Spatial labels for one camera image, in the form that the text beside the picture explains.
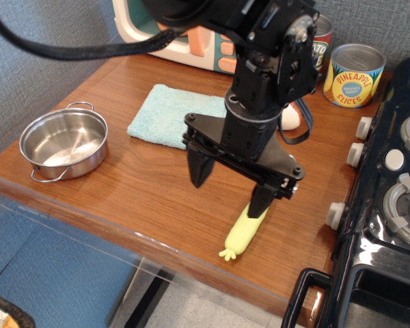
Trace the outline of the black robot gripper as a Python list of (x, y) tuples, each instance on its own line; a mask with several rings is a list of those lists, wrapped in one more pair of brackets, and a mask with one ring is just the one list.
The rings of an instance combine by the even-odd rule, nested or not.
[(183, 142), (193, 185), (201, 187), (218, 162), (255, 182), (248, 217), (259, 218), (274, 199), (290, 199), (305, 176), (305, 170), (277, 138), (281, 135), (282, 111), (290, 103), (305, 110), (305, 101), (298, 95), (283, 103), (267, 100), (255, 112), (240, 94), (228, 90), (225, 117), (187, 114)]

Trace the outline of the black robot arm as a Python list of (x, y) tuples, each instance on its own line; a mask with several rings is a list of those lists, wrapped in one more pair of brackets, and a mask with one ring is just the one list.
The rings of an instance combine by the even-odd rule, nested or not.
[(236, 48), (226, 115), (185, 116), (191, 182), (199, 187), (215, 163), (256, 182), (247, 214), (259, 217), (274, 199), (291, 198), (303, 168), (280, 146), (282, 111), (312, 93), (319, 79), (313, 46), (313, 1), (145, 1), (157, 22), (184, 32), (204, 27)]

